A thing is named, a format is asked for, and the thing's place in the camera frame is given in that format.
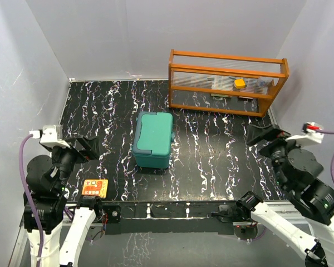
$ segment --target yellow object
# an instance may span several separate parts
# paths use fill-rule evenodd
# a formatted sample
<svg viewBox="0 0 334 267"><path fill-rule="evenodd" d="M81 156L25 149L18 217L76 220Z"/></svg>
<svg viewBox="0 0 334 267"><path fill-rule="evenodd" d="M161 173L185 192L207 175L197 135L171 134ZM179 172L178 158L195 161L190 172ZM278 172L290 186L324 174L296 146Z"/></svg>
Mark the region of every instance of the yellow object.
<svg viewBox="0 0 334 267"><path fill-rule="evenodd" d="M106 198L108 180L85 180L82 195Z"/></svg>
<svg viewBox="0 0 334 267"><path fill-rule="evenodd" d="M246 84L243 79L237 79L234 81L235 88L242 89L246 87Z"/></svg>

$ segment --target red cable tip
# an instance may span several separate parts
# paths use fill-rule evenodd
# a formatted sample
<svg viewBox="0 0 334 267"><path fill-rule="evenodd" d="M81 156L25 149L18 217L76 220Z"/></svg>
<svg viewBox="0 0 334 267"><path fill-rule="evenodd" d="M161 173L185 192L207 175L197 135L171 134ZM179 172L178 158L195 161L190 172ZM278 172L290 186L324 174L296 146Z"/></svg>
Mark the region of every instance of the red cable tip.
<svg viewBox="0 0 334 267"><path fill-rule="evenodd" d="M314 125L308 125L307 129L309 129L309 130L319 130L320 127L319 126L314 126Z"/></svg>

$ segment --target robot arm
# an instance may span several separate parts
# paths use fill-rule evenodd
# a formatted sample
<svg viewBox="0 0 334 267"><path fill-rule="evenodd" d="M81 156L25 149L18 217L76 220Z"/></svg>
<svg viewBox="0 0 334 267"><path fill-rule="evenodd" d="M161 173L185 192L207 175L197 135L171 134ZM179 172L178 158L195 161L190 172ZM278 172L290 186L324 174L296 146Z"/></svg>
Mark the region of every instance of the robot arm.
<svg viewBox="0 0 334 267"><path fill-rule="evenodd" d="M35 206L30 206L24 195L24 228L31 247L31 267L77 266L80 251L90 225L101 215L102 203L98 196L80 197L75 217L60 251L60 232L66 204L64 189L75 164L99 158L97 137L77 136L62 139L62 126L48 125L41 131L31 131L34 138L51 152L52 157L40 155L27 165L26 183L32 190ZM83 149L74 148L79 143ZM39 255L40 231L33 217L37 209L43 228L43 248Z"/></svg>
<svg viewBox="0 0 334 267"><path fill-rule="evenodd" d="M291 136L277 125L248 129L248 145L270 141L259 153L272 160L277 183L289 196L290 202L307 219L315 231L310 236L270 210L254 193L248 192L238 202L244 219L264 224L284 240L302 258L306 266L334 267L334 190L317 176L323 170L312 153L301 146L320 144L321 126L307 123L303 136Z"/></svg>

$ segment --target black marble floor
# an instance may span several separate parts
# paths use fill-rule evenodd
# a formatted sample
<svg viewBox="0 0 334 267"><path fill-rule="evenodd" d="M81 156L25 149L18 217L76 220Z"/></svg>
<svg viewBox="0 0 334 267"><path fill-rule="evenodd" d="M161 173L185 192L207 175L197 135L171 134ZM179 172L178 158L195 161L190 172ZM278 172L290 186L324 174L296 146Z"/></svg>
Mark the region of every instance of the black marble floor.
<svg viewBox="0 0 334 267"><path fill-rule="evenodd" d="M137 167L131 154L141 111L170 112L175 142L170 167ZM84 179L108 179L106 200L234 200L248 190L267 200L284 199L262 144L247 147L249 123L264 118L168 108L167 81L74 82L61 124L65 137L100 137L100 159L77 165L67 185L76 201Z"/></svg>

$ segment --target teal cooler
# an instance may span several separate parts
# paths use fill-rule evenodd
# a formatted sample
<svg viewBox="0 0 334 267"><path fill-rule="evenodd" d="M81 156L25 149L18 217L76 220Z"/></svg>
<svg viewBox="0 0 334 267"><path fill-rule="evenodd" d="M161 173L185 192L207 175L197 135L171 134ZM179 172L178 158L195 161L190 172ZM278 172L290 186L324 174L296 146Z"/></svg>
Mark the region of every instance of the teal cooler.
<svg viewBox="0 0 334 267"><path fill-rule="evenodd" d="M173 118L170 113L141 112L137 118L132 154L140 167L169 166Z"/></svg>

